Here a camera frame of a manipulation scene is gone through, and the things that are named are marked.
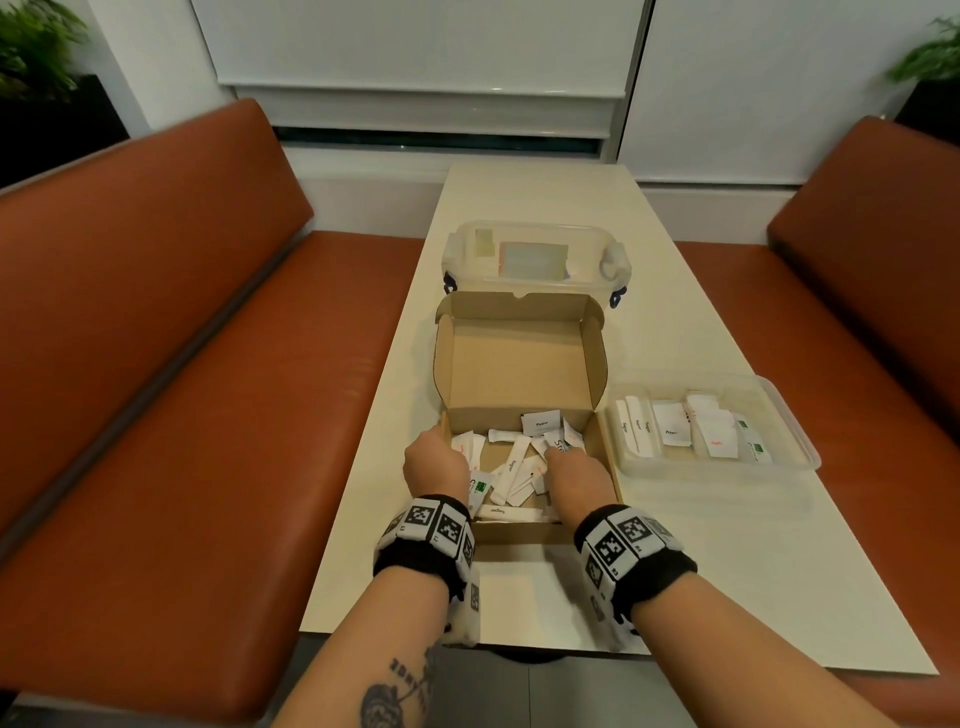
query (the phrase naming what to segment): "plastic container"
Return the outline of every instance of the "plastic container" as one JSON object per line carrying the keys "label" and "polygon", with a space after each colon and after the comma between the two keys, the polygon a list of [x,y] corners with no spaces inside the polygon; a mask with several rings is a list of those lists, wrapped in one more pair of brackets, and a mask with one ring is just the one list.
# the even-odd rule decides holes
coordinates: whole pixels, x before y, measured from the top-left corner
{"label": "plastic container", "polygon": [[446,292],[588,293],[616,308],[630,282],[623,244],[600,228],[474,221],[446,241]]}
{"label": "plastic container", "polygon": [[[686,396],[694,393],[714,395],[721,409],[740,416],[734,417],[736,459],[711,457],[693,417],[691,447],[663,443],[652,402],[683,402],[689,414]],[[616,406],[616,401],[625,400],[627,395],[640,400],[642,419],[649,423],[652,457],[640,457],[628,447]],[[762,376],[638,371],[612,382],[607,397],[604,415],[616,464],[632,477],[774,481],[815,471],[821,465],[820,455],[780,392]]]}

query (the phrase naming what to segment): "floor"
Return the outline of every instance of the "floor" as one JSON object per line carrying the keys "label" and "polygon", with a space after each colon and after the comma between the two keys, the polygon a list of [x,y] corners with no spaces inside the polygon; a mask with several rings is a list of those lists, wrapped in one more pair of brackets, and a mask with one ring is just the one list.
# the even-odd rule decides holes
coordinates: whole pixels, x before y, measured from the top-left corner
{"label": "floor", "polygon": [[[322,644],[322,638],[300,639],[270,710],[254,728],[269,726]],[[567,657],[528,667],[483,650],[449,648],[442,653],[438,674],[428,728],[695,728],[650,661]],[[0,728],[205,727],[169,718],[17,703],[0,719]]]}

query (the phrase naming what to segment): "seat cushion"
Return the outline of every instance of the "seat cushion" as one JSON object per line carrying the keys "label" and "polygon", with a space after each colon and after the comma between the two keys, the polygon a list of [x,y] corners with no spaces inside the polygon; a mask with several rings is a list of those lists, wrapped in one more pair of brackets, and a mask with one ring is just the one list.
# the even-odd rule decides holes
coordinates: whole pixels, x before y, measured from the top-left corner
{"label": "seat cushion", "polygon": [[678,247],[820,452],[818,475],[941,672],[843,679],[901,723],[960,725],[960,449],[769,249]]}
{"label": "seat cushion", "polygon": [[958,216],[960,149],[868,117],[769,232],[960,442]]}
{"label": "seat cushion", "polygon": [[0,195],[0,532],[312,216],[251,100]]}
{"label": "seat cushion", "polygon": [[261,715],[421,240],[317,232],[0,570],[0,687]]}

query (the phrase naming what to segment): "white table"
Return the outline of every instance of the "white table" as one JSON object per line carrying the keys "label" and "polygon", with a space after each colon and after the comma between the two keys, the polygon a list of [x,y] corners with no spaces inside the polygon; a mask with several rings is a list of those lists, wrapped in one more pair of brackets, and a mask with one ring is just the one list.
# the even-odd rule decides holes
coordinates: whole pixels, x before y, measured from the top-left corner
{"label": "white table", "polygon": [[[629,173],[619,166],[478,159],[455,164],[430,226],[301,631],[332,632],[371,579],[372,548],[408,498],[403,449],[437,421],[434,311],[447,235],[475,219],[604,228],[633,263],[609,312],[611,379],[630,368],[751,369]],[[819,478],[744,487],[621,476],[625,500],[657,515],[701,574],[827,667],[936,674]],[[481,642],[602,650],[572,546],[478,551]],[[642,643],[631,651],[645,653]]]}

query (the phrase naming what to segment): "forearm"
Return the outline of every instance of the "forearm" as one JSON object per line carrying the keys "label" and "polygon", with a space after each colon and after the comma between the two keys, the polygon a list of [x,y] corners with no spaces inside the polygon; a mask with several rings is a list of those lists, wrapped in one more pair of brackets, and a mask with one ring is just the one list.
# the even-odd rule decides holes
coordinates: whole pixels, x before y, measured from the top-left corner
{"label": "forearm", "polygon": [[701,728],[894,726],[697,574],[637,604],[632,618]]}
{"label": "forearm", "polygon": [[447,601],[437,576],[383,570],[327,640],[274,726],[422,725]]}

